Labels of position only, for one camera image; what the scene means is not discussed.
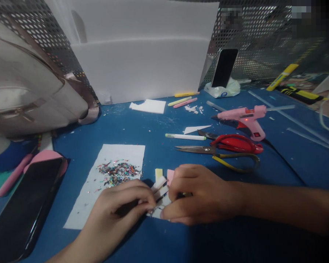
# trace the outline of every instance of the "blue table surface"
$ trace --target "blue table surface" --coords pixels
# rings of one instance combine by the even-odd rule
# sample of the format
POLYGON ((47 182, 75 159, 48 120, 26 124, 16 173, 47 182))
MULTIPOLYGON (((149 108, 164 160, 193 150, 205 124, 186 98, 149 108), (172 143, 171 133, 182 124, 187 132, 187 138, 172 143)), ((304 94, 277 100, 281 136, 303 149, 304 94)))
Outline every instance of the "blue table surface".
MULTIPOLYGON (((277 91, 268 92, 259 88, 253 91, 274 106, 295 104, 295 109, 284 112, 329 139, 329 132, 320 126, 318 113, 277 91)), ((170 97, 161 100, 172 102, 177 99, 170 97)), ((197 102, 191 106, 203 106, 203 114, 187 112, 184 107, 174 109, 167 106, 163 115, 144 113, 130 110, 129 103, 123 103, 102 106, 102 114, 94 124, 73 124, 60 129, 54 141, 54 149, 70 158, 71 162, 36 247, 23 261, 44 262, 78 235, 78 230, 63 229, 63 226, 102 144, 145 145, 143 174, 144 179, 152 181, 156 168, 175 169, 180 164, 194 163, 208 167, 224 180, 302 186, 302 182, 285 162, 265 144, 264 152, 259 155, 261 166, 251 174, 237 174, 214 161, 210 155, 176 151, 177 145, 209 143, 165 138, 165 133, 182 134, 188 126, 212 125, 207 131, 243 134, 210 119, 217 112, 206 104, 207 100, 227 110, 262 105, 246 90, 242 90, 236 97, 222 99, 214 99, 206 92, 201 92, 197 102)), ((309 187, 329 189, 329 149, 287 131, 291 127, 312 136, 278 112, 268 112, 258 122, 265 130, 266 138, 309 187)), ((325 118, 325 123, 329 126, 329 118, 325 118)), ((244 165, 242 160, 228 161, 233 165, 244 165)), ((7 201, 8 198, 0 198, 0 211, 7 201)), ((193 227, 145 218, 107 262, 306 262, 313 257, 311 251, 318 250, 320 241, 317 235, 301 229, 249 217, 236 217, 221 223, 193 227)))

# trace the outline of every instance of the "black smartphone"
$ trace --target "black smartphone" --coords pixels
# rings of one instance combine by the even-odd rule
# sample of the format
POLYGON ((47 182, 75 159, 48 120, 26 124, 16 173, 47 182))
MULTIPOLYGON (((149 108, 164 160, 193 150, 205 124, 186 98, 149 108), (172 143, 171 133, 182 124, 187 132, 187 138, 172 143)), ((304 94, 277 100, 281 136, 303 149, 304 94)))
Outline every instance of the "black smartphone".
POLYGON ((227 87, 238 52, 237 49, 222 49, 220 51, 211 87, 227 87))
POLYGON ((66 161, 57 158, 29 166, 0 214, 0 263, 24 259, 33 251, 66 161))

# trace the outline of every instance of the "glue gun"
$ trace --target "glue gun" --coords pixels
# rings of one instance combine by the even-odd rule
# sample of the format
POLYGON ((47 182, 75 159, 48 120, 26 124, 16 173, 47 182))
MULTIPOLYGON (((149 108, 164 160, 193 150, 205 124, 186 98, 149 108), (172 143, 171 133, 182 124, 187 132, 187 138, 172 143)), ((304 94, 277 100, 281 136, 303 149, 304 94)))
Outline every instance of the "glue gun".
POLYGON ((267 111, 286 110, 295 108, 295 105, 267 108, 265 105, 255 106, 254 109, 237 108, 219 113, 217 117, 223 120, 235 120, 239 122, 238 128, 248 128, 251 131, 251 140, 262 141, 266 134, 262 130, 257 119, 265 117, 267 111))

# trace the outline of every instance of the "black cable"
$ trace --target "black cable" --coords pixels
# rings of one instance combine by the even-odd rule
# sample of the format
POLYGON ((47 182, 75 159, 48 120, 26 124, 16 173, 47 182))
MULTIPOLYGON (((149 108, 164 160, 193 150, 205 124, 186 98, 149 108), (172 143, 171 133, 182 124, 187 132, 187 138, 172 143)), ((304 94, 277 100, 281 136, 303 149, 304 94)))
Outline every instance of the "black cable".
POLYGON ((295 171, 295 169, 291 166, 291 164, 278 152, 278 150, 271 144, 270 141, 267 139, 264 139, 263 142, 265 142, 269 147, 271 147, 283 160, 284 162, 288 165, 288 167, 294 172, 296 177, 304 184, 304 186, 308 186, 306 182, 301 178, 301 176, 295 171))

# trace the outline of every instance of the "perforated metal sheet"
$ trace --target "perforated metal sheet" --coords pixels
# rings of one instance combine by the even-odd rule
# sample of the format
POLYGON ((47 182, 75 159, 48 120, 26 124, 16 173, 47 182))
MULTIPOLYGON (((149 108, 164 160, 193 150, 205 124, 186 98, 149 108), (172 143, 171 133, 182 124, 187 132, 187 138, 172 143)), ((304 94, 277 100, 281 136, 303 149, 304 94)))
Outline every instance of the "perforated metal sheet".
MULTIPOLYGON (((0 0, 0 22, 18 34, 2 12, 24 27, 63 72, 73 71, 92 90, 68 39, 44 0, 0 0)), ((295 62, 300 62, 299 72, 307 71, 310 65, 312 70, 329 70, 326 39, 293 38, 291 17, 291 0, 220 1, 208 54, 216 56, 220 48, 237 48, 239 54, 232 77, 238 80, 273 79, 295 62)), ((202 84, 210 82, 212 77, 211 67, 202 84)))

